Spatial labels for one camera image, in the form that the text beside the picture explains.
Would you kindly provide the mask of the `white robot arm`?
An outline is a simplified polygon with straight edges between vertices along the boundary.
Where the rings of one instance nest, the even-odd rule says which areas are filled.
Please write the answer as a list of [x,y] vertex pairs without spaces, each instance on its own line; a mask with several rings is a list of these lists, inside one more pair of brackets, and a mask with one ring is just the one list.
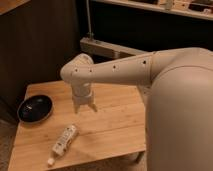
[[149,88],[147,171],[213,171],[213,52],[179,48],[95,64],[81,53],[60,71],[73,100],[93,95],[93,83]]

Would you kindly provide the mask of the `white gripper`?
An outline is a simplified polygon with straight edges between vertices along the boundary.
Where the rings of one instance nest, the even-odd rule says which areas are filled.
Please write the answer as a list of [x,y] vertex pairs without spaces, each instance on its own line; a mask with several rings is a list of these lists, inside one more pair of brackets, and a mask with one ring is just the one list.
[[97,106],[93,103],[94,95],[90,83],[74,85],[72,87],[72,99],[74,102],[74,113],[78,114],[80,105],[89,104],[97,112]]

